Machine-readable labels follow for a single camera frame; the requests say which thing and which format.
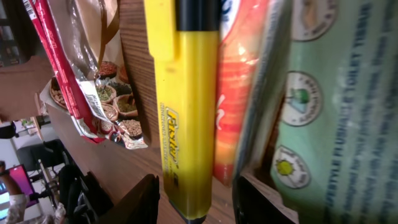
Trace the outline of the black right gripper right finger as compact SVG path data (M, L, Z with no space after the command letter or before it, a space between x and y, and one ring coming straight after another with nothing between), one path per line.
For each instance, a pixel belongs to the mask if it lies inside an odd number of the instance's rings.
M237 224L294 224L297 212L283 205L280 195L269 187L257 189L244 176L233 181L234 219Z

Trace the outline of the yellow highlighter black cap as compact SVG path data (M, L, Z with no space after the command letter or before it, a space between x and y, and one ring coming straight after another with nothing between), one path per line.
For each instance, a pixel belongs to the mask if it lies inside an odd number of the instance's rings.
M164 190L186 223L211 207L220 2L145 0Z

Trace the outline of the pink computer monitor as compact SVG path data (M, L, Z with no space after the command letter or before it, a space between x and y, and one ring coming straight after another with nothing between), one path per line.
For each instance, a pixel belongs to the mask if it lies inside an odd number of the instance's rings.
M6 164L4 161L1 161L1 181L5 184L6 189L9 192L9 208L5 223L40 223L41 216L28 220L24 219L27 204L30 201L38 200L39 195L37 193L30 195L24 194L17 182L10 176L9 171L6 170Z

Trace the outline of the white patterned wrapper packet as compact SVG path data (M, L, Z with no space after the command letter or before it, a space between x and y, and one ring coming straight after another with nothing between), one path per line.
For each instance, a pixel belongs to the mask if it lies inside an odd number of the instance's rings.
M98 86L88 85L95 131L76 120L74 124L79 134L95 143L108 139L129 150L146 148L124 64L105 60L100 66L98 81Z

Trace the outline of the orange snack packet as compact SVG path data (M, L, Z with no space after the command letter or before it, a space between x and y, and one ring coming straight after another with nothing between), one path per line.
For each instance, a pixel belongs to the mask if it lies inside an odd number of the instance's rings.
M221 3L213 175L229 187L271 0Z

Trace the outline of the red snack bar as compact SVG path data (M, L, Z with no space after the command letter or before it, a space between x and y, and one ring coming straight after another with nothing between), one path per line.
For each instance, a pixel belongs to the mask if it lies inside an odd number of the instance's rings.
M23 0L22 3L44 46L66 107L80 136L95 144L103 142L105 138L97 136L94 116L63 52L49 5L44 0Z

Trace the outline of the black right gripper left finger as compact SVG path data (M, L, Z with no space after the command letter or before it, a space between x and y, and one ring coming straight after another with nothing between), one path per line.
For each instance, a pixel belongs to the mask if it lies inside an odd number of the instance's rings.
M99 218L105 224L156 224L160 189L159 177L146 175L112 209Z

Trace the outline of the teal tissue packet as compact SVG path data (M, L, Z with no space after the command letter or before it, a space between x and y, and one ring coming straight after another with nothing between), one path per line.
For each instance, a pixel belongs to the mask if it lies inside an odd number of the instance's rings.
M271 1L234 175L262 163L301 223L397 222L397 1Z

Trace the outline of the black office chair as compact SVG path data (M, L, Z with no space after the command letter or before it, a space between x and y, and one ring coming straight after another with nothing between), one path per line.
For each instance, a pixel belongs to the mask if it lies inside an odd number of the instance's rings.
M45 190L34 198L48 197L65 223L96 223L114 203L96 177L75 164L59 139L24 146L17 150L19 162L27 171L37 171Z

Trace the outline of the brown transparent snack bag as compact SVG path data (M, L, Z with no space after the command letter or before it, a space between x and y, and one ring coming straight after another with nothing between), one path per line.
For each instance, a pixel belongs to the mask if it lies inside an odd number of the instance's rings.
M48 0L64 54L79 81L110 80L124 66L118 0Z

